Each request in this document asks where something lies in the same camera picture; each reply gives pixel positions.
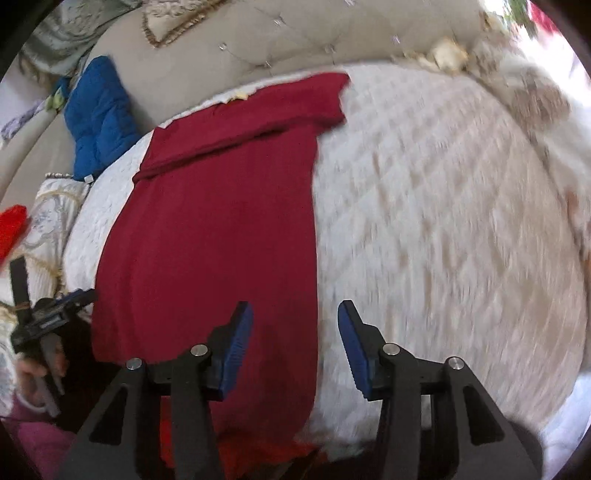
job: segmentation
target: folded red fabric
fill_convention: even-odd
[[[0,262],[6,260],[26,228],[27,207],[15,205],[0,213]]]
[[[291,440],[316,392],[317,136],[344,120],[343,73],[270,86],[156,129],[96,277],[100,361],[176,357],[226,323],[254,326],[218,433]]]

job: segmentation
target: mattress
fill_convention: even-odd
[[[415,356],[463,357],[508,417],[550,438],[558,427],[544,427],[579,373],[587,315],[578,250],[538,155],[468,77],[389,63],[342,69],[352,79],[347,124],[319,139],[313,178],[320,360],[301,438],[375,437],[379,404],[355,390],[337,332],[345,298]],[[150,139],[93,186],[64,253],[69,290],[94,286]]]

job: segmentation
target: blue gripper pad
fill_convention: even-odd
[[[379,368],[379,350],[386,342],[375,326],[363,323],[351,300],[339,305],[338,322],[355,386],[367,400],[377,400],[374,376]]]
[[[230,321],[234,331],[221,359],[222,378],[219,389],[222,398],[226,398],[236,386],[238,371],[242,365],[248,341],[251,337],[252,319],[252,308],[250,304],[246,303],[242,308],[241,304],[238,305]]]

